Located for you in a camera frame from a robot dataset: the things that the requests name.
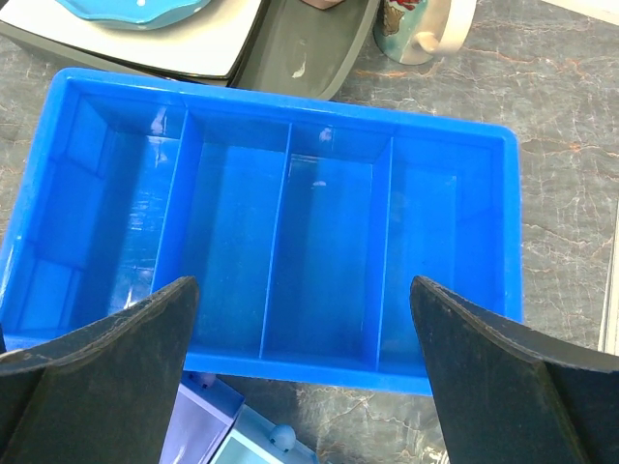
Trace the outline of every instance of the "blue plastic tray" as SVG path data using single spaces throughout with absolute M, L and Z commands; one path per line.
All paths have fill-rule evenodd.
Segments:
M 65 70 L 0 255 L 0 321 L 28 346 L 195 275 L 186 369 L 430 393 L 411 279 L 519 321 L 519 205 L 504 128 Z

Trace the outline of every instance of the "blue plate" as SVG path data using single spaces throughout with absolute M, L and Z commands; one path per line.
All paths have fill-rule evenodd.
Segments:
M 211 0 L 56 0 L 74 15 L 111 29 L 159 29 L 189 17 Z

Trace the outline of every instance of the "marble countertop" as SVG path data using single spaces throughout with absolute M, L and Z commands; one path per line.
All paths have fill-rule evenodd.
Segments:
M 539 0 L 479 0 L 462 51 L 420 67 L 368 39 L 336 100 L 505 125 L 520 141 L 526 324 L 596 347 L 619 197 L 619 29 Z M 0 38 L 0 232 L 57 67 Z M 321 459 L 439 463 L 431 399 L 226 377 Z

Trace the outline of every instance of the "countertop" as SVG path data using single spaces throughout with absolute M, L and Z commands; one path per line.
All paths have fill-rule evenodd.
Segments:
M 539 0 L 479 0 L 459 54 L 420 67 L 372 38 L 335 100 L 505 125 L 520 142 L 524 314 L 597 346 L 619 198 L 619 28 Z M 0 232 L 57 67 L 0 38 Z M 431 399 L 226 377 L 321 459 L 440 462 Z

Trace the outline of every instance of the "white cutting board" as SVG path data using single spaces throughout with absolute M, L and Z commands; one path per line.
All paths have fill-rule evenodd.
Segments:
M 226 77 L 243 49 L 260 3 L 212 0 L 190 18 L 154 31 L 105 29 L 74 16 L 55 0 L 9 0 L 0 10 L 0 21 L 61 44 L 149 68 Z

